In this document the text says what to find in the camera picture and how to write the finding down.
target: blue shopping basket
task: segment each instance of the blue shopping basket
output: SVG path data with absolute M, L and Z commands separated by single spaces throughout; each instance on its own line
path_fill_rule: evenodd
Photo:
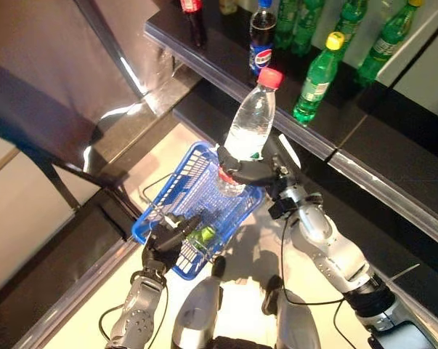
M 236 197 L 223 196 L 216 188 L 219 160 L 216 151 L 207 142 L 196 142 L 151 205 L 135 222 L 133 237 L 144 244 L 151 229 L 163 214 L 172 213 L 190 218 L 201 214 L 198 229 L 211 226 L 214 237 L 203 245 L 188 238 L 174 266 L 185 280 L 194 279 L 212 257 L 221 252 L 242 221 L 261 203 L 264 191 L 247 185 Z

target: floor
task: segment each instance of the floor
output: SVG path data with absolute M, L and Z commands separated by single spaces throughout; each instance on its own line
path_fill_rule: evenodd
M 172 172 L 187 149 L 198 140 L 183 125 L 176 126 L 138 165 L 130 171 L 126 189 L 131 198 L 145 208 L 139 198 L 138 188 Z M 148 191 L 153 198 L 162 188 L 162 183 Z M 273 316 L 264 316 L 261 302 L 264 286 L 272 274 L 279 272 L 280 237 L 282 225 L 271 221 L 267 214 L 268 202 L 264 202 L 242 224 L 226 249 L 227 272 L 224 276 L 224 299 L 216 323 L 216 336 L 242 338 L 273 347 L 276 338 L 276 321 Z M 97 322 L 100 314 L 122 303 L 128 293 L 131 274 L 141 269 L 142 246 L 94 293 L 63 328 L 48 342 L 46 349 L 103 348 L 105 340 L 99 333 Z M 285 245 L 285 278 L 287 288 L 306 302 L 335 300 L 340 294 L 325 280 L 312 261 L 290 244 Z M 210 274 L 207 265 L 192 281 L 181 279 L 173 271 L 166 274 L 169 285 L 167 316 L 159 331 L 153 349 L 170 348 L 171 332 L 175 317 L 191 289 Z M 155 314 L 159 324 L 165 306 L 165 293 Z M 336 305 L 312 306 L 322 348 L 349 348 L 332 324 Z M 103 326 L 109 332 L 119 312 L 106 316 Z M 368 349 L 369 333 L 360 325 L 354 312 L 344 303 L 337 324 L 357 349 Z

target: green object in basket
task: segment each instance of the green object in basket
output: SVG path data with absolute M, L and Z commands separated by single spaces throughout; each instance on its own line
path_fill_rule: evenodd
M 195 230 L 190 234 L 190 241 L 194 247 L 200 249 L 203 245 L 207 247 L 207 244 L 216 235 L 216 231 L 210 225 L 202 228 L 201 230 Z

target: pepsi bottle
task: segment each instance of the pepsi bottle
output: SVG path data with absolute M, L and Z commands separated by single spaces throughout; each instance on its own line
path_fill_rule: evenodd
M 259 0 L 259 8 L 251 17 L 249 68 L 258 76 L 270 63 L 277 18 L 271 12 L 272 0 Z

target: green bottle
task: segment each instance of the green bottle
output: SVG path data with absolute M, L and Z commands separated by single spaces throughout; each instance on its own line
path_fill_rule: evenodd
M 297 13 L 298 0 L 280 0 L 274 40 L 276 49 L 287 49 L 290 46 Z
M 299 3 L 298 19 L 291 43 L 291 52 L 299 57 L 304 56 L 311 49 L 312 35 L 324 4 L 325 0 L 301 0 Z
M 367 12 L 367 2 L 368 0 L 346 0 L 343 5 L 340 19 L 335 27 L 335 31 L 340 31 L 344 34 L 343 47 L 338 51 L 340 59 L 343 59 L 346 49 L 354 35 L 356 35 L 357 27 L 359 27 Z
M 389 20 L 381 31 L 377 41 L 369 51 L 364 63 L 357 70 L 356 81 L 367 86 L 372 84 L 380 69 L 396 52 L 398 46 L 409 33 L 417 8 L 422 0 L 409 0 L 396 16 Z
M 338 51 L 343 46 L 344 35 L 338 31 L 331 33 L 324 49 L 312 61 L 307 72 L 301 96 L 293 109 L 293 116 L 302 124 L 310 122 L 319 107 L 330 83 L 338 70 Z

